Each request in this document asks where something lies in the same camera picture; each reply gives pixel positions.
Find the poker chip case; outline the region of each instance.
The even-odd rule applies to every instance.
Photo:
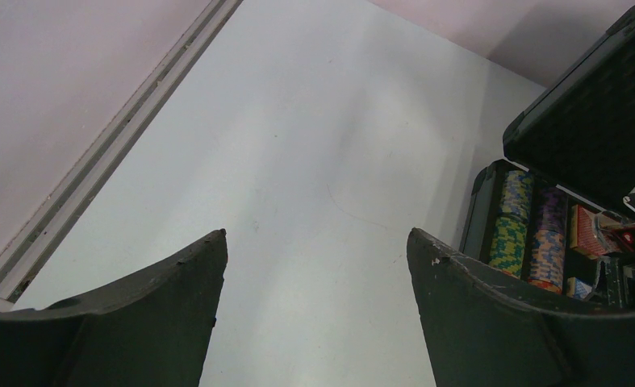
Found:
[[[526,219],[523,208],[501,202],[506,176],[528,170],[534,192],[560,185],[634,216],[622,198],[635,186],[635,6],[508,126],[503,147],[525,168],[498,160],[478,174],[460,251],[419,229],[407,242],[437,385],[635,385],[635,310],[560,294],[560,278],[591,281],[595,271],[593,260],[558,246],[568,245],[557,233],[581,202],[562,191],[567,216],[545,222],[535,220],[545,195],[534,194]],[[559,277],[534,277],[540,263],[526,258],[520,270],[514,262],[489,266],[517,239],[527,252],[564,257],[550,261]],[[541,282],[554,289],[534,286]]]

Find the poker chip stack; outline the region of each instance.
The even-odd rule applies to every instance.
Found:
[[[566,229],[566,193],[555,187],[538,190],[528,282],[562,293]]]
[[[521,267],[524,263],[534,183],[531,173],[508,172],[503,184],[498,218],[495,220],[488,265],[517,278],[521,276]]]

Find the white wall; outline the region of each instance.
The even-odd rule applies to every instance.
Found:
[[[550,85],[635,0],[370,0],[542,85]]]
[[[0,252],[209,0],[0,0]]]
[[[15,307],[225,227],[201,386],[434,386],[407,235],[459,244],[542,90],[362,0],[244,0]]]

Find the case lid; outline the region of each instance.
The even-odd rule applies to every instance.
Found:
[[[628,214],[635,186],[635,6],[510,124],[505,156]]]

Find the pink wall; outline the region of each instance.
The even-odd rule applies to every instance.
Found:
[[[0,252],[208,3],[0,1]]]
[[[549,85],[635,0],[370,0]]]

